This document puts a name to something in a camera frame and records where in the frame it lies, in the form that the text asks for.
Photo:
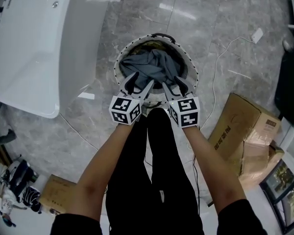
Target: person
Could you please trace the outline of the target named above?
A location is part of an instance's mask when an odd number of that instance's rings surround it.
[[[6,182],[5,180],[0,182],[0,215],[8,227],[16,227],[16,225],[12,223],[10,217],[13,208],[19,210],[27,209],[26,207],[17,206],[17,203],[19,202],[19,195],[32,176],[33,170],[29,168],[27,162],[23,160],[15,170],[10,182]]]
[[[197,127],[183,129],[211,193],[218,234],[267,234],[247,201],[236,175]],[[144,157],[147,133],[152,178]],[[110,234],[202,235],[195,191],[184,171],[171,121],[161,109],[133,126],[119,124],[86,167],[66,214],[55,218],[51,234],[79,231],[102,234],[101,206],[106,193]]]

